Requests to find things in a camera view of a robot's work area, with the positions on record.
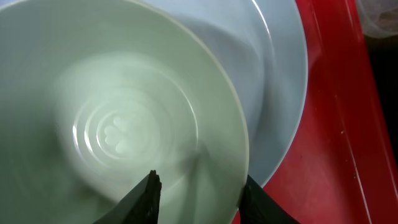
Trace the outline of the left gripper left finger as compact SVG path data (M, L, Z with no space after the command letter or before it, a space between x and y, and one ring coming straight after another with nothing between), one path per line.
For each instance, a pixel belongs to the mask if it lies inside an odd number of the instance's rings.
M151 170L121 201L93 224L158 224L162 183Z

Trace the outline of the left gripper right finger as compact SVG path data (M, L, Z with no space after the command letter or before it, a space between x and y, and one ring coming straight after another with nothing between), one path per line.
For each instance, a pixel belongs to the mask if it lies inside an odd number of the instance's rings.
M239 203L240 224L299 224L248 175Z

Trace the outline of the pale green bowl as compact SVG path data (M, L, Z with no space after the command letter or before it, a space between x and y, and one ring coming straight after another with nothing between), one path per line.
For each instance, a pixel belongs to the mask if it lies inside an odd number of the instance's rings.
M231 223L249 166L236 89L142 1L1 3L1 222L94 223L150 172L159 223Z

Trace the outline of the clear plastic waste bin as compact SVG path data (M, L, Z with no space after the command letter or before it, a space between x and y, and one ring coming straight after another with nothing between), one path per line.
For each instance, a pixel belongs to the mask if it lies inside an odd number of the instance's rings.
M397 0L356 0L363 34L375 39L397 35Z

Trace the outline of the red plastic tray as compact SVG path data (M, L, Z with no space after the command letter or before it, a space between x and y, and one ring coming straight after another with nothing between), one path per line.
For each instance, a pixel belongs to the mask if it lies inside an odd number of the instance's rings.
M396 223L397 164L354 1L295 1L308 83L264 190L300 223Z

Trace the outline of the light blue round plate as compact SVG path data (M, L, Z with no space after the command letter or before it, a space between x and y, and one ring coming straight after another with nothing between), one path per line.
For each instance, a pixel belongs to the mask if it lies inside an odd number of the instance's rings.
M265 185L297 132L308 83L305 33L293 0L148 0L218 57L242 103L249 174Z

